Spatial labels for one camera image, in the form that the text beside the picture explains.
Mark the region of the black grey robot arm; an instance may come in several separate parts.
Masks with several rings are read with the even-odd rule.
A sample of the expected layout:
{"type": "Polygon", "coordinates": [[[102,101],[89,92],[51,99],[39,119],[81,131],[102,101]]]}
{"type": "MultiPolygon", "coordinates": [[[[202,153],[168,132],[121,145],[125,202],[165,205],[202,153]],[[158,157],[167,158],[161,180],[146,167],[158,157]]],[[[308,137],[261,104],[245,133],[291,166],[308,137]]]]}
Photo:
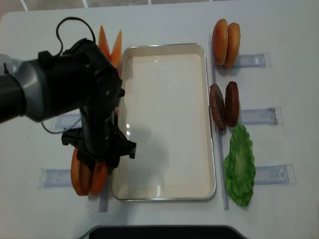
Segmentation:
{"type": "Polygon", "coordinates": [[[0,120],[25,116],[35,122],[78,109],[82,126],[62,134],[89,169],[105,162],[111,169],[122,156],[135,157],[136,143],[118,127],[115,109],[125,95],[117,69],[91,40],[81,39],[62,55],[48,51],[0,77],[0,120]]]}

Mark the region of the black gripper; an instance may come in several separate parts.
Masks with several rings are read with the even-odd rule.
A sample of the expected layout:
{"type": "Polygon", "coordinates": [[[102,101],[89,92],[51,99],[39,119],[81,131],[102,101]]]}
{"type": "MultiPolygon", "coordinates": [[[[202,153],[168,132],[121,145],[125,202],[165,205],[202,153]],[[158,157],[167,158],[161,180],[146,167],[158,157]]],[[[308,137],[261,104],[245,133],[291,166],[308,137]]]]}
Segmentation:
{"type": "Polygon", "coordinates": [[[80,108],[82,127],[62,134],[62,144],[76,149],[77,159],[94,171],[96,162],[106,162],[108,175],[119,166],[120,157],[134,159],[137,144],[126,138],[118,127],[114,110],[89,106],[80,108]]]}

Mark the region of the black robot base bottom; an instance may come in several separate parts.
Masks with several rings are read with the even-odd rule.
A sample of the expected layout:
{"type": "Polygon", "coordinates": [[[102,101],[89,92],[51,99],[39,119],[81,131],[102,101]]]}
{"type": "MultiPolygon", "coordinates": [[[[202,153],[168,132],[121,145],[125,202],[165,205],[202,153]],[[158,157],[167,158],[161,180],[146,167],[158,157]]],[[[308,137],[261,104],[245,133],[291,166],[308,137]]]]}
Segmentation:
{"type": "Polygon", "coordinates": [[[97,226],[79,239],[244,239],[227,226],[97,226]]]}

